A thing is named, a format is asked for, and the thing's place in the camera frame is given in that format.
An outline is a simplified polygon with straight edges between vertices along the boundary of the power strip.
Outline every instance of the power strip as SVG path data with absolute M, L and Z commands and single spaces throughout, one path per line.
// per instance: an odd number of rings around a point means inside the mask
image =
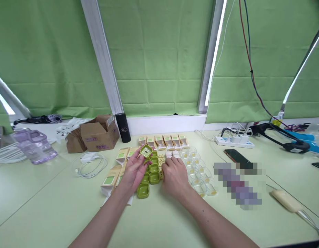
M 227 141 L 226 137 L 215 137 L 215 141 L 217 145 L 225 145 L 225 146 L 234 146 L 234 147 L 243 147 L 243 148 L 254 148 L 255 145 L 251 143 L 249 140 L 245 144 L 240 143 L 232 143 L 231 141 Z

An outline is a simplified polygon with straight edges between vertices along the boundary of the red wire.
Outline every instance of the red wire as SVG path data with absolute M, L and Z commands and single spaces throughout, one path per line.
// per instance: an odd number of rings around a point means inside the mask
M 239 7 L 240 7 L 240 18 L 241 18 L 241 25 L 242 25 L 242 31 L 243 31 L 243 37 L 245 39 L 245 45 L 246 45 L 246 50 L 247 50 L 247 56 L 248 56 L 248 61 L 249 61 L 249 65 L 250 65 L 250 69 L 251 69 L 251 76 L 253 78 L 253 86 L 255 88 L 255 91 L 256 91 L 256 95 L 258 97 L 258 99 L 260 100 L 260 103 L 262 105 L 262 107 L 265 109 L 265 111 L 275 120 L 279 121 L 281 124 L 283 124 L 284 126 L 287 127 L 286 124 L 284 124 L 281 120 L 278 120 L 277 118 L 275 118 L 265 107 L 264 103 L 263 103 L 263 100 L 262 98 L 260 98 L 258 92 L 257 92 L 257 89 L 256 89 L 256 84 L 255 84 L 255 78 L 254 78 L 254 72 L 253 72 L 253 67 L 251 65 L 251 60 L 250 60 L 250 57 L 249 57 L 249 51 L 248 51 L 248 45 L 247 45 L 247 40 L 246 40 L 246 35 L 245 35 L 245 28 L 244 28 L 244 25 L 243 25 L 243 20 L 242 20 L 242 12 L 241 12 L 241 0 L 239 0 Z

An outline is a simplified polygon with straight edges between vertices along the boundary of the right hand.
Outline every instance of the right hand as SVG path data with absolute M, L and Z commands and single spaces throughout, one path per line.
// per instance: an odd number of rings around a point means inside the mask
M 181 201 L 192 189 L 187 177 L 184 162 L 175 157 L 167 158 L 162 164 L 164 180 L 162 187 L 178 201 Z

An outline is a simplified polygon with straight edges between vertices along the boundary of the black headset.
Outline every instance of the black headset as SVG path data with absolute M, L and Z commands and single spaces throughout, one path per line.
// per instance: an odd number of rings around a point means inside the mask
M 254 125 L 254 126 L 251 126 L 250 128 L 253 131 L 254 135 L 259 133 L 259 134 L 263 135 L 264 137 L 268 138 L 269 140 L 277 143 L 278 145 L 281 145 L 288 152 L 306 153 L 310 149 L 310 145 L 308 143 L 296 138 L 295 136 L 291 135 L 290 133 L 286 132 L 285 130 L 279 128 L 278 126 L 276 126 L 272 123 L 264 123 L 264 124 Z M 285 144 L 280 143 L 279 141 L 267 136 L 265 134 L 266 129 L 274 129 L 274 130 L 278 131 L 279 133 L 281 133 L 282 135 L 295 140 L 296 143 L 285 143 Z

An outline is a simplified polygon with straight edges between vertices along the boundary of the hand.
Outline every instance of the hand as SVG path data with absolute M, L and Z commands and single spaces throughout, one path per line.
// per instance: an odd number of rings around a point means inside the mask
M 162 170 L 164 173 L 162 187 L 175 199 L 181 201 L 192 189 L 184 162 L 180 158 L 167 158 L 162 164 Z
M 146 159 L 143 155 L 140 155 L 141 148 L 142 147 L 133 153 L 128 160 L 122 181 L 118 185 L 118 187 L 125 187 L 125 190 L 128 191 L 130 195 L 137 190 L 143 176 L 145 175 L 147 167 L 152 164 L 151 161 L 144 164 Z

